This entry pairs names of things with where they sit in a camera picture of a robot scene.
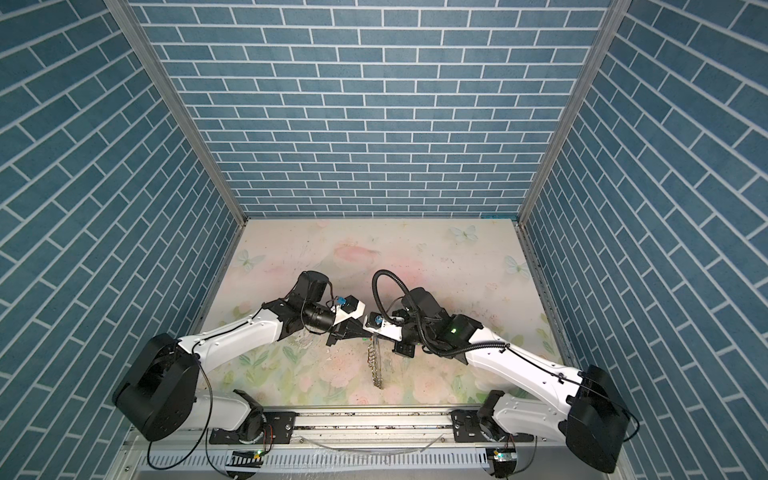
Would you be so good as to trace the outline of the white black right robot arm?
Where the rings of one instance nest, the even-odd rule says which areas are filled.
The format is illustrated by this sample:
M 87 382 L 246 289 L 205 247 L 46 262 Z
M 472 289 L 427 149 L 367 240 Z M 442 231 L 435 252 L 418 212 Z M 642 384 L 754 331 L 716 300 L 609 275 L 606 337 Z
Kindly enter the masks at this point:
M 392 326 L 396 343 L 493 373 L 546 404 L 545 410 L 528 408 L 509 394 L 492 391 L 478 413 L 487 436 L 552 438 L 593 469 L 615 471 L 622 447 L 639 433 L 640 421 L 606 370 L 596 365 L 579 370 L 533 354 L 471 317 L 448 313 L 431 293 L 408 288 L 390 270 L 376 271 L 371 289 L 377 333 Z

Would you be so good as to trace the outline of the aluminium left corner post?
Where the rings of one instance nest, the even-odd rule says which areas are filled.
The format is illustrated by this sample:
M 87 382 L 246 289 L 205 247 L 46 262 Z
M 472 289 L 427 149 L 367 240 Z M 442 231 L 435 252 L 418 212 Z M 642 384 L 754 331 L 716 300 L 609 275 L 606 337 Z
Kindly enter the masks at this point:
M 128 1 L 123 0 L 105 0 L 104 3 L 135 52 L 153 86 L 160 94 L 162 101 L 175 119 L 199 163 L 228 207 L 235 222 L 240 227 L 244 227 L 247 223 L 247 216 L 243 208 L 225 180 L 220 167 L 191 118 L 177 88 L 164 68 L 131 5 Z

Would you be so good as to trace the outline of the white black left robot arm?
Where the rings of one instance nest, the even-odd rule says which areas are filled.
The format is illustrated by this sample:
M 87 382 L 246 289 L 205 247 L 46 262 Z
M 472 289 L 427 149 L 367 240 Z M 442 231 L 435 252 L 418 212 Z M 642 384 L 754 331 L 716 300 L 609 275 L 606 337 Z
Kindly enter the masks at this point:
M 230 325 L 174 338 L 151 338 L 112 395 L 116 408 L 150 442 L 179 429 L 219 429 L 240 443 L 265 438 L 263 407 L 242 390 L 214 391 L 210 372 L 258 347 L 299 332 L 329 334 L 347 322 L 358 322 L 365 305 L 354 296 L 323 299 L 329 278 L 302 272 L 283 297 Z

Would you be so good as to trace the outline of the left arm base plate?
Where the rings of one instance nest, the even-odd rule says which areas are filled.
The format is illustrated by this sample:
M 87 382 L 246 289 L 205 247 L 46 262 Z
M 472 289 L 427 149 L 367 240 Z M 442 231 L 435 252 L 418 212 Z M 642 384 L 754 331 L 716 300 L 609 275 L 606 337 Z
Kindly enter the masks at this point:
M 209 437 L 212 445 L 273 445 L 289 444 L 297 413 L 267 411 L 252 414 L 234 431 L 214 429 Z

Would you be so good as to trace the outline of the large metal keyring band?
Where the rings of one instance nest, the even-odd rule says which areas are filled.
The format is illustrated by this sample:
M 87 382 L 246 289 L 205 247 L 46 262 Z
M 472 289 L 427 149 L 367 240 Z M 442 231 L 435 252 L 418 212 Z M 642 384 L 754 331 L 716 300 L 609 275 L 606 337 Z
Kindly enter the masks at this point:
M 367 346 L 367 364 L 370 369 L 371 379 L 373 385 L 382 390 L 383 389 L 383 376 L 381 366 L 381 351 L 379 336 L 373 335 Z

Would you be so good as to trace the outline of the aluminium corner post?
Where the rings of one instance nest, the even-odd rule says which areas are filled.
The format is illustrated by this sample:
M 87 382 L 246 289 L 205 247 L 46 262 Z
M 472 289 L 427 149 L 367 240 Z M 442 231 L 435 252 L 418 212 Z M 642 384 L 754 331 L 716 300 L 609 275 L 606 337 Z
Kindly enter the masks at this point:
M 615 0 L 609 4 L 609 8 L 595 37 L 595 42 L 585 57 L 583 67 L 560 116 L 558 126 L 552 135 L 545 154 L 542 156 L 542 160 L 532 178 L 531 186 L 519 210 L 518 225 L 520 228 L 524 228 L 530 221 L 533 209 L 543 191 L 547 178 L 557 162 L 558 155 L 630 5 L 630 0 Z
M 175 119 L 199 163 L 228 207 L 235 222 L 240 227 L 244 227 L 247 223 L 247 216 L 243 208 L 225 180 L 220 167 L 191 118 L 177 88 L 164 68 L 131 5 L 128 1 L 123 0 L 105 0 L 104 3 L 135 52 L 153 86 L 160 94 L 162 101 Z

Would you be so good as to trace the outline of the aluminium front rail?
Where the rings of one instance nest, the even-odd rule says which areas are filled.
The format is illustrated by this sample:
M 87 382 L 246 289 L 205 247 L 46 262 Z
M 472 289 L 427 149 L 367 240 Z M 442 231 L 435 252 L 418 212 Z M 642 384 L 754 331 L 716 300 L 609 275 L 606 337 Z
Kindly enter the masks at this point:
M 535 400 L 524 400 L 517 397 L 523 406 L 545 410 L 546 404 Z M 419 438 L 437 437 L 442 441 L 456 443 L 453 438 L 449 413 L 455 409 L 477 409 L 482 405 L 444 406 L 444 407 L 382 407 L 382 408 L 264 408 L 267 411 L 292 411 L 297 413 L 293 435 L 289 444 L 324 443 L 326 445 L 344 444 L 349 448 L 374 448 L 379 444 L 395 444 L 397 442 L 416 441 Z M 205 443 L 214 429 L 179 429 L 164 439 L 173 439 L 183 433 L 198 431 L 204 433 Z M 552 438 L 538 438 L 540 441 L 554 441 Z M 262 445 L 227 445 L 235 448 L 251 448 L 267 450 L 270 447 Z

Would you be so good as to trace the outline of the aluminium right corner post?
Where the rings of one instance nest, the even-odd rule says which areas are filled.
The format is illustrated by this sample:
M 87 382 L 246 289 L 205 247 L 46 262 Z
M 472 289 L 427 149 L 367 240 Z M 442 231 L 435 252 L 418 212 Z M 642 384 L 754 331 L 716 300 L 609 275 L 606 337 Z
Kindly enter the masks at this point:
M 558 126 L 552 135 L 545 154 L 542 156 L 542 160 L 532 178 L 531 186 L 519 210 L 518 225 L 520 228 L 524 228 L 530 221 L 533 209 L 543 191 L 547 178 L 557 162 L 558 155 L 630 5 L 630 0 L 615 0 L 609 4 L 609 8 L 595 37 L 595 42 L 585 57 L 583 67 L 560 116 Z

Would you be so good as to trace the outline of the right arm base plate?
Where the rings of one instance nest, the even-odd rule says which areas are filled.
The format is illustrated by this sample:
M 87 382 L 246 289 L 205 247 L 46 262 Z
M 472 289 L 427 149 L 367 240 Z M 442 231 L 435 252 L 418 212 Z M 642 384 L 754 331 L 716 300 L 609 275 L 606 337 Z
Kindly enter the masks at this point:
M 494 421 L 480 418 L 477 409 L 455 409 L 449 413 L 453 438 L 456 443 L 503 443 L 532 442 L 531 434 L 509 434 Z

